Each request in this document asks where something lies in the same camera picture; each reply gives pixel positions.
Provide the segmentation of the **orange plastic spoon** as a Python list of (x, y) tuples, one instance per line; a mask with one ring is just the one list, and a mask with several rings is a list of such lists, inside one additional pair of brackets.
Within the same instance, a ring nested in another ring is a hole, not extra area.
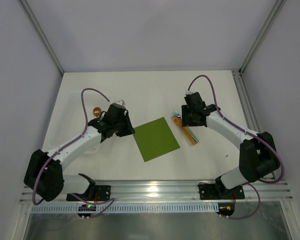
[(180, 119), (179, 119), (178, 117), (173, 116), (172, 119), (173, 119), (173, 122), (174, 122), (177, 126), (182, 127), (182, 122), (180, 121)]

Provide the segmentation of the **iridescent metal fork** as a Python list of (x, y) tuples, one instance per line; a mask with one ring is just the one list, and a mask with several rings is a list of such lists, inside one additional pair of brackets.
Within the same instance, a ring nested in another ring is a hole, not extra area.
[[(173, 114), (173, 116), (176, 116), (177, 118), (179, 118), (181, 120), (181, 122), (182, 122), (181, 115), (177, 111), (173, 111), (172, 114)], [(190, 133), (193, 134), (193, 132), (190, 130), (190, 128), (188, 126), (183, 126), (183, 127), (186, 127), (190, 131)]]

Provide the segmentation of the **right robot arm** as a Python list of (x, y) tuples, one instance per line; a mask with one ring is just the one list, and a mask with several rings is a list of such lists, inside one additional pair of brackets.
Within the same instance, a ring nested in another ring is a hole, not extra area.
[(214, 183), (199, 183), (201, 200), (244, 199), (243, 185), (276, 171), (281, 164), (272, 135), (229, 123), (215, 104), (207, 105), (198, 92), (187, 91), (181, 107), (184, 127), (204, 126), (216, 131), (239, 150), (238, 166), (220, 175)]

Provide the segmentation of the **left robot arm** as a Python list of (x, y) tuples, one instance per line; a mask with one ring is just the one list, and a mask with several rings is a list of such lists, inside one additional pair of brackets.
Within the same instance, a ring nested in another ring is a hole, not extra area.
[(49, 151), (34, 151), (23, 182), (32, 189), (33, 196), (39, 195), (46, 202), (60, 194), (66, 194), (67, 201), (92, 201), (97, 193), (96, 181), (83, 173), (64, 174), (64, 170), (83, 153), (113, 135), (125, 137), (134, 133), (128, 110), (112, 103), (104, 116), (90, 120), (79, 136)]

